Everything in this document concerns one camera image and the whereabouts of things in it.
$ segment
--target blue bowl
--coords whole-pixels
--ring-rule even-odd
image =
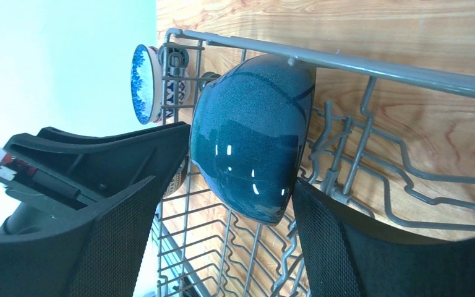
[[[229,207],[280,222],[306,143],[315,68],[266,54],[207,84],[194,111],[190,157]]]

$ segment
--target white wall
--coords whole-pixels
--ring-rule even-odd
[[[157,45],[155,11],[154,0],[0,0],[0,147],[45,126],[90,136],[146,128],[130,72],[135,47]],[[0,185],[0,224],[17,205]]]

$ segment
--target gray wire dish rack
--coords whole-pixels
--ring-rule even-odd
[[[171,42],[175,37],[177,43]],[[181,40],[192,40],[197,45],[183,45]],[[410,228],[428,228],[439,230],[473,231],[475,225],[464,223],[420,222],[405,220],[393,213],[389,179],[381,171],[373,170],[361,163],[362,158],[370,160],[397,174],[404,181],[404,191],[412,199],[417,199],[427,205],[454,205],[475,211],[475,203],[454,199],[451,197],[429,197],[414,189],[411,175],[419,179],[435,182],[475,184],[475,177],[433,174],[421,171],[412,166],[406,143],[398,137],[381,131],[373,126],[374,115],[367,109],[372,91],[379,79],[392,80],[403,84],[413,85],[431,90],[452,93],[475,98],[475,77],[454,74],[413,66],[373,61],[342,54],[331,54],[321,51],[281,45],[266,41],[251,40],[239,37],[223,37],[212,33],[200,33],[189,30],[169,29],[165,38],[165,47],[185,48],[197,53],[195,74],[187,78],[170,65],[163,65],[163,98],[162,113],[165,108],[175,109],[173,121],[179,121],[179,109],[194,108],[199,95],[200,86],[211,81],[213,77],[202,77],[200,73],[203,51],[206,46],[222,46],[241,50],[241,61],[247,57],[247,51],[277,54],[284,56],[287,63],[305,62],[317,67],[340,69],[368,75],[368,84],[361,100],[360,112],[364,121],[355,121],[351,116],[335,116],[332,114],[332,103],[326,102],[323,109],[314,107],[313,117],[321,117],[325,127],[318,138],[307,140],[310,149],[309,160],[312,162],[312,172],[301,170],[301,176],[315,184],[324,193],[344,204],[357,207],[360,211],[375,217],[370,207],[353,197],[351,187],[356,173],[364,172],[378,179],[383,184],[383,209],[386,217],[393,223]],[[165,51],[165,61],[168,61],[168,51]],[[169,81],[192,81],[193,104],[166,104],[166,86]],[[175,88],[175,98],[178,98],[178,88]],[[333,125],[343,128],[333,132]],[[344,148],[353,129],[360,129],[361,136],[353,157],[344,154]],[[402,164],[395,164],[379,158],[366,150],[366,144],[371,136],[381,137],[399,146]],[[331,155],[332,161],[328,168],[321,168],[319,157]],[[341,171],[340,163],[350,165],[343,184],[338,183]],[[192,190],[192,180],[199,175],[194,172],[192,163],[188,164],[186,193],[165,197],[158,207],[158,215],[154,219],[152,238],[158,246],[158,296],[310,296],[308,281],[305,277],[304,259],[298,246],[297,228],[294,216],[286,213],[284,220],[277,227],[261,224],[243,223],[241,218],[222,203],[206,205],[200,209],[190,209],[189,202],[197,199],[198,195],[210,192],[206,189]],[[184,201],[181,205],[184,211],[165,216],[163,207],[170,201]],[[211,209],[222,209],[222,217],[207,218],[198,225],[189,224],[189,215]],[[183,218],[182,229],[170,231],[167,221]],[[220,230],[221,233],[207,231],[206,237],[189,238],[193,231]],[[281,242],[276,247],[269,245],[267,240]],[[196,254],[187,255],[187,249],[206,241],[213,241],[218,248],[196,248]],[[206,259],[202,264],[193,262]]]

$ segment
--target wooden table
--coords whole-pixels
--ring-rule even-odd
[[[365,58],[427,67],[444,71],[475,75],[475,1],[160,1],[158,2],[158,36],[162,40],[168,28],[176,27],[220,35],[236,35],[274,41],[288,45],[303,46],[331,53],[350,54]],[[201,73],[213,71],[225,73],[239,62],[241,52],[236,49],[208,47],[203,54]],[[368,78],[330,69],[319,69],[314,105],[322,108],[326,101],[333,103],[333,113],[353,115],[357,121],[364,121],[359,112],[359,102]],[[417,169],[431,173],[475,176],[475,100],[448,95],[431,90],[410,87],[394,82],[378,81],[369,109],[375,114],[375,126],[406,141],[411,163]],[[189,122],[191,111],[182,110],[181,119]],[[313,116],[309,137],[315,139],[323,129],[323,119]],[[361,132],[353,131],[346,146],[346,154],[352,156]],[[367,151],[390,163],[401,163],[400,148],[378,137],[371,137]],[[322,168],[330,166],[330,159],[320,159]],[[404,182],[395,173],[380,168],[367,160],[362,164],[384,174],[390,180],[393,211],[401,218],[423,222],[451,222],[475,224],[475,211],[450,207],[430,206],[412,198],[403,191]],[[310,168],[307,156],[303,167]],[[339,183],[344,183],[348,165],[342,164]],[[475,185],[435,183],[412,177],[415,189],[429,197],[454,197],[475,202]],[[191,191],[206,189],[200,176],[193,178]],[[185,193],[183,187],[179,194]],[[383,186],[372,176],[358,172],[354,180],[352,195],[367,204],[377,219],[391,225],[383,212]],[[200,209],[220,201],[211,192],[190,198],[189,209]],[[165,215],[185,211],[184,199],[165,203]],[[224,238],[223,224],[227,220],[227,209],[219,205],[189,215],[188,226],[196,226],[214,219],[220,223],[209,224],[189,232],[187,243],[208,235],[215,235],[187,248],[187,257],[194,257],[200,251],[216,252],[207,257],[195,259],[192,265],[202,267],[200,277],[214,276],[205,284],[216,292],[218,269]],[[182,230],[183,217],[165,222],[170,232]],[[256,224],[240,218],[238,225],[246,226],[252,232]],[[281,237],[286,235],[287,223],[274,228]],[[475,233],[462,231],[421,230],[410,231],[444,239],[463,239]],[[247,248],[253,247],[253,236],[243,235],[236,242]],[[176,241],[182,242],[181,236]],[[263,246],[258,249],[257,258],[266,267],[267,273],[254,269],[257,284],[251,282],[252,296],[261,296],[261,290],[269,292],[271,280],[276,276],[276,265],[267,251],[281,256],[283,243],[263,227]],[[229,247],[233,258],[247,267],[250,257],[241,248]],[[297,248],[293,255],[301,250]],[[226,288],[241,295],[242,288],[237,280],[245,282],[246,270],[229,262]],[[306,286],[303,275],[302,285]],[[290,294],[287,284],[282,295]]]

